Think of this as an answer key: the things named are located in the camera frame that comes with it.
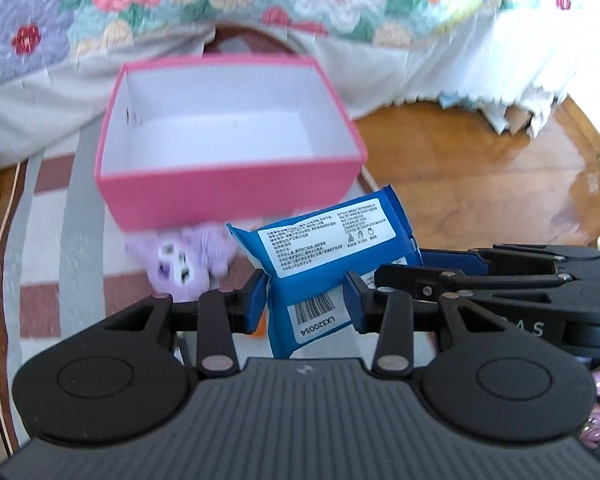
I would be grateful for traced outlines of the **blue wet wipes pack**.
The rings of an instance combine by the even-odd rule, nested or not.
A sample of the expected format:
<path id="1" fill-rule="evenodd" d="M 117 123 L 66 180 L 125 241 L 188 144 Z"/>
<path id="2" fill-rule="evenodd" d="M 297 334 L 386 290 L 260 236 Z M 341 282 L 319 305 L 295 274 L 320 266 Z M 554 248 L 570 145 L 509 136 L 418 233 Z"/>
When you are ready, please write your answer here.
<path id="1" fill-rule="evenodd" d="M 351 324 L 347 272 L 369 278 L 383 264 L 422 266 L 422 254 L 392 186 L 347 202 L 230 234 L 268 276 L 268 340 L 274 358 Z"/>

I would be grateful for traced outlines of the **papers under bed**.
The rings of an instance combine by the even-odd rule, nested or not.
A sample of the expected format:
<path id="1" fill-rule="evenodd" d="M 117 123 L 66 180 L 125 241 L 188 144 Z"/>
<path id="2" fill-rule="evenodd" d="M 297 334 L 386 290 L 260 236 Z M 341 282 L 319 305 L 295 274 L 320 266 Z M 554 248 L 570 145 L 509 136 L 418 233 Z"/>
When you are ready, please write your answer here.
<path id="1" fill-rule="evenodd" d="M 458 93 L 441 93 L 438 102 L 442 108 L 461 107 L 480 113 L 497 134 L 525 133 L 535 139 L 562 99 L 541 88 L 528 88 L 513 103 L 478 100 Z"/>

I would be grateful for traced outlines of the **pink cardboard box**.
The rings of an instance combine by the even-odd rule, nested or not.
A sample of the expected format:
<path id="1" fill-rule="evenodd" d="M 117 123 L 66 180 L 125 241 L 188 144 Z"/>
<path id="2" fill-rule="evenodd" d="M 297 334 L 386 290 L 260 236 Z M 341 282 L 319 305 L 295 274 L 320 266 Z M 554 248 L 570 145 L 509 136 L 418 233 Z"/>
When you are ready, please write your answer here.
<path id="1" fill-rule="evenodd" d="M 366 159 L 313 58 L 177 56 L 118 73 L 95 181 L 120 229 L 163 230 L 336 204 Z"/>

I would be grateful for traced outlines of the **white bed skirt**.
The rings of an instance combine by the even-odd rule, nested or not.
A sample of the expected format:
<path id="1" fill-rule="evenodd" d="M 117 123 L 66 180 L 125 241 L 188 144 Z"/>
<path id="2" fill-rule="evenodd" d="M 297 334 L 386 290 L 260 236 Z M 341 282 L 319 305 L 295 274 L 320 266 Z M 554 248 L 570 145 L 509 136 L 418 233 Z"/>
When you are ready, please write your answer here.
<path id="1" fill-rule="evenodd" d="M 366 46 L 291 27 L 239 25 L 298 54 L 315 58 L 361 118 L 381 107 L 435 101 L 441 93 L 513 103 L 541 88 L 565 99 L 578 50 L 577 9 L 505 8 L 478 15 L 439 39 L 403 50 Z M 229 24 L 193 25 L 134 39 L 106 36 L 65 61 L 0 82 L 0 170 L 59 142 L 101 115 L 125 62 L 179 53 L 197 55 L 230 32 Z"/>

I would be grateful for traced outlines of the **purple plush toy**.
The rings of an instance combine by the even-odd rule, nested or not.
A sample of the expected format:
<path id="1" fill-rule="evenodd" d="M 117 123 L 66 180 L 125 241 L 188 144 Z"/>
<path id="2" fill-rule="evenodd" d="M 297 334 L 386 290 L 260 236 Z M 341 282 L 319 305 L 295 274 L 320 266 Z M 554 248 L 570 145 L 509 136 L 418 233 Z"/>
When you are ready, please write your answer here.
<path id="1" fill-rule="evenodd" d="M 238 245 L 226 226 L 203 223 L 129 237 L 126 252 L 140 263 L 154 292 L 176 302 L 194 301 L 227 276 Z"/>

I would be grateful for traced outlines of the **striped oval rug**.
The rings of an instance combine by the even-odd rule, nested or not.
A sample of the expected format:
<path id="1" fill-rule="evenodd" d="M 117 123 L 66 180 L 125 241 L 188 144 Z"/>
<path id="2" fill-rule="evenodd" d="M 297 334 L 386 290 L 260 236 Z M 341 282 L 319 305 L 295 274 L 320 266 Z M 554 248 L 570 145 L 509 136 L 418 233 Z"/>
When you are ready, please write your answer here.
<path id="1" fill-rule="evenodd" d="M 223 32 L 197 55 L 298 55 L 258 32 Z M 158 60 L 150 58 L 144 62 Z M 104 112 L 18 162 L 0 214 L 0 426 L 9 450 L 27 439 L 12 402 L 20 365 L 51 344 L 146 296 L 142 268 L 95 181 Z M 366 189 L 365 165 L 344 197 Z"/>

